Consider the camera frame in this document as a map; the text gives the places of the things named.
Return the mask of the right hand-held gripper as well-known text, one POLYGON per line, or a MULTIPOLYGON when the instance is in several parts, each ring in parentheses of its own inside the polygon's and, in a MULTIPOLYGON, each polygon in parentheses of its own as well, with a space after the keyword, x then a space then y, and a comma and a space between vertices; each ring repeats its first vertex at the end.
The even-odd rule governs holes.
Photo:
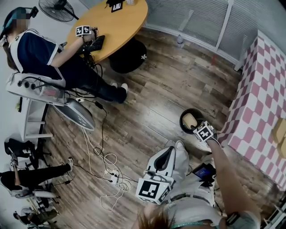
POLYGON ((193 130, 193 133, 201 142, 206 142, 207 140, 215 140, 218 142, 217 131, 207 121, 202 122, 193 130))

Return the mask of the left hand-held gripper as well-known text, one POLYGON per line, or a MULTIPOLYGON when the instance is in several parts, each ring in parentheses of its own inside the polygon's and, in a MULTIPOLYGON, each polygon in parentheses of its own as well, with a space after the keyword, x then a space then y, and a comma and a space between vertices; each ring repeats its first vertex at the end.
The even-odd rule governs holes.
POLYGON ((172 174, 175 168, 176 151, 173 146, 153 155, 143 177, 138 180, 136 197, 144 202, 160 205, 173 188, 172 174))

